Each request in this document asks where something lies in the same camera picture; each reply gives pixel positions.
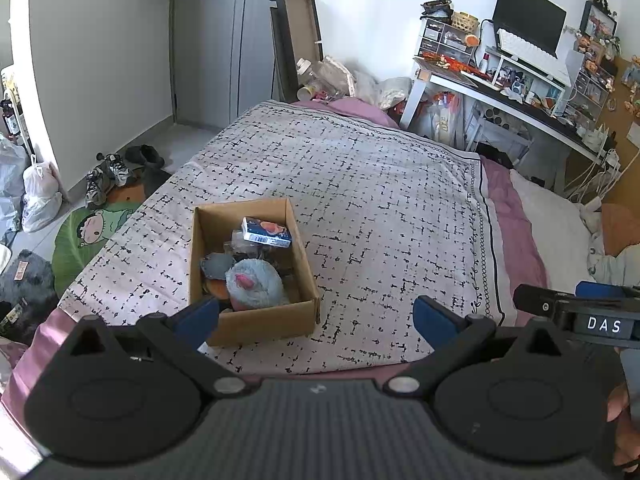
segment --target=picture frame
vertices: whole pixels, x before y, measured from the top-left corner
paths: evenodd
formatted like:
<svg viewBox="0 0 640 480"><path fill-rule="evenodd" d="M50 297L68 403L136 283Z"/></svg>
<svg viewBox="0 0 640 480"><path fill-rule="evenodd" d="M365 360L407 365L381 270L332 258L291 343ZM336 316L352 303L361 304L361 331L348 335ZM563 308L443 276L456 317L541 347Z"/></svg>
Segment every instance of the picture frame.
<svg viewBox="0 0 640 480"><path fill-rule="evenodd" d="M591 0L586 1L582 13L582 21L580 22L581 33L590 38L612 38L616 35L617 26L618 22L616 20L607 16Z"/></svg>
<svg viewBox="0 0 640 480"><path fill-rule="evenodd" d="M607 48L600 42L591 40L591 43L587 47L587 52L584 55L588 60L593 61L596 65L600 66L606 50Z"/></svg>

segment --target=finger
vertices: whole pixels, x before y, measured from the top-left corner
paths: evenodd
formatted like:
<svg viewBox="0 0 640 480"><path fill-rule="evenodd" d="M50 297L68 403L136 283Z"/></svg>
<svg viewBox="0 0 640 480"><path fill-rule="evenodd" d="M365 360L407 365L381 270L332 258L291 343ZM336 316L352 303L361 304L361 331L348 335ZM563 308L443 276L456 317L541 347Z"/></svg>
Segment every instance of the finger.
<svg viewBox="0 0 640 480"><path fill-rule="evenodd" d="M635 460L635 458L630 457L620 448L616 449L615 452L613 453L613 465L623 465L623 464L626 464L627 462L631 462L632 460ZM636 469L638 469L637 465L629 467L628 469L625 469L625 472L631 473Z"/></svg>
<svg viewBox="0 0 640 480"><path fill-rule="evenodd" d="M626 384L620 384L609 396L607 405L607 422L611 422L620 416L620 413L629 405L629 392Z"/></svg>
<svg viewBox="0 0 640 480"><path fill-rule="evenodd" d="M633 459L640 456L640 433L631 422L631 415L627 410L624 410L618 417L616 446Z"/></svg>

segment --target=keyboard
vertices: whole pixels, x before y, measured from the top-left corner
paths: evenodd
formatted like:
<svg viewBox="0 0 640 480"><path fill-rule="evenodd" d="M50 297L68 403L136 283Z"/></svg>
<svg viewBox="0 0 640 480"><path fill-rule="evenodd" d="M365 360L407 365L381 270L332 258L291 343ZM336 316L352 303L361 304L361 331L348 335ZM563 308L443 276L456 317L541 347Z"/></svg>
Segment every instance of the keyboard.
<svg viewBox="0 0 640 480"><path fill-rule="evenodd" d="M498 30L498 38L500 39L501 50L512 56L517 56L525 63L542 70L543 73L549 74L565 86L571 86L566 65L557 57L523 40L521 37L507 32L503 28Z"/></svg>

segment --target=door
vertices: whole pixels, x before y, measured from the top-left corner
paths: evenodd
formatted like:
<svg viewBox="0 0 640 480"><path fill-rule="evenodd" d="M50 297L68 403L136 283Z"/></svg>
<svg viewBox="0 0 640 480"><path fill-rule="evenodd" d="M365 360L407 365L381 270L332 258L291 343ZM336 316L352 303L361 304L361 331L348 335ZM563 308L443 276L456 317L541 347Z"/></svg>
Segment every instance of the door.
<svg viewBox="0 0 640 480"><path fill-rule="evenodd" d="M176 120L225 128L273 95L271 0L175 0Z"/></svg>

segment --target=cushion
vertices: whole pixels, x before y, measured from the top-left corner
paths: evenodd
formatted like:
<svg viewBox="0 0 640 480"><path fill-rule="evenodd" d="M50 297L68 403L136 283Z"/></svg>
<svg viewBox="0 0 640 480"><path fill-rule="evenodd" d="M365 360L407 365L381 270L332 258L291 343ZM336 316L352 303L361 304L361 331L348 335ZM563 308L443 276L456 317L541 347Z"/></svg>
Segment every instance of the cushion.
<svg viewBox="0 0 640 480"><path fill-rule="evenodd" d="M604 253L618 256L625 248L640 244L640 220L623 205L602 205Z"/></svg>

